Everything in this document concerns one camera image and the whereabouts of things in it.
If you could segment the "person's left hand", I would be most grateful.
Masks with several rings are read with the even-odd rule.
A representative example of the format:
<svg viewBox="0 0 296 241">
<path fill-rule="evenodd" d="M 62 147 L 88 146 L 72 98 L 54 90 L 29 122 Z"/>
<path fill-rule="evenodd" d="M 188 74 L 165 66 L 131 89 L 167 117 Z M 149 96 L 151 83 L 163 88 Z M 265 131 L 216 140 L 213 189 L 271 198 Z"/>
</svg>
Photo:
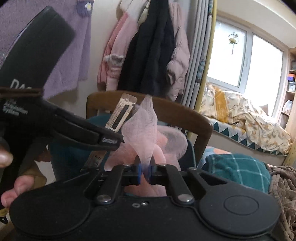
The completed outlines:
<svg viewBox="0 0 296 241">
<path fill-rule="evenodd" d="M 36 162 L 49 162 L 51 155 L 47 148 L 33 157 L 22 170 L 14 169 L 16 161 L 5 140 L 1 140 L 1 209 L 9 209 L 12 202 L 26 191 L 45 186 L 47 178 Z"/>
</svg>

